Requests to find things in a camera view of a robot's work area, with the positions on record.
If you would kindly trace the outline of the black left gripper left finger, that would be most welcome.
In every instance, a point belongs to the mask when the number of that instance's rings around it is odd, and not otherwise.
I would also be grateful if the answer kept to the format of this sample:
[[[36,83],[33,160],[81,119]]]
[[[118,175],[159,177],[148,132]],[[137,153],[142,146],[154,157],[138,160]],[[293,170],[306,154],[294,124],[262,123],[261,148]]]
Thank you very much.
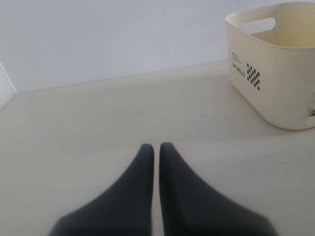
[[[142,144],[123,174],[106,191],[61,217],[51,236],[150,236],[154,149]]]

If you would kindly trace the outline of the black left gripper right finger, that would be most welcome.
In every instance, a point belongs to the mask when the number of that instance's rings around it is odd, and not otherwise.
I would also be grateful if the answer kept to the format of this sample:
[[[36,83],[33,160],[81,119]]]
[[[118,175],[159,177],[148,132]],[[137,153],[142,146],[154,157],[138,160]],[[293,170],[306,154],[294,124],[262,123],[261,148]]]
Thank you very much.
[[[166,236],[271,236],[270,221],[212,188],[172,143],[159,151],[159,196]]]

